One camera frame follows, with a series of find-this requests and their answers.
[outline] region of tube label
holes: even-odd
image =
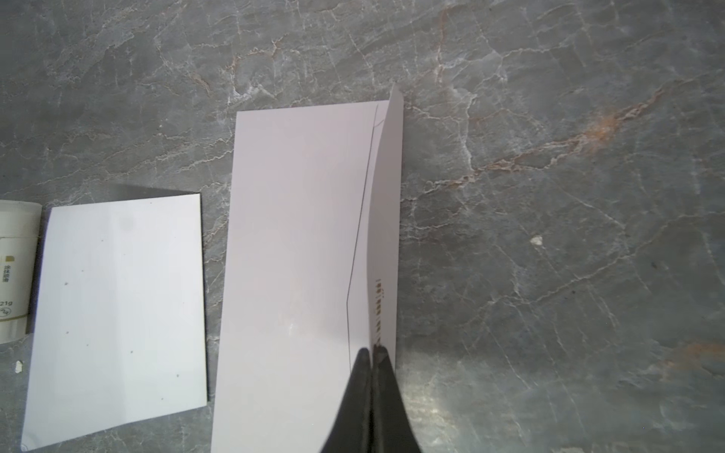
[[[0,323],[28,314],[37,238],[0,238]]]

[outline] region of white glue stick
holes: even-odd
[[[25,336],[42,206],[0,200],[0,344]]]

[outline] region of gray stone countertop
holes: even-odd
[[[39,452],[209,451],[235,112],[393,82],[397,375],[423,450],[725,451],[722,1],[0,12],[0,199],[203,203],[210,404]],[[31,345],[0,346],[0,452],[18,451]]]

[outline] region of white envelope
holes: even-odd
[[[395,358],[403,99],[239,112],[212,453],[317,453]]]
[[[24,451],[207,403],[199,195],[53,208]]]

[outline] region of white card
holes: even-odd
[[[394,358],[402,116],[237,114],[212,453],[318,453],[358,349]]]
[[[53,208],[23,450],[207,403],[198,194]]]

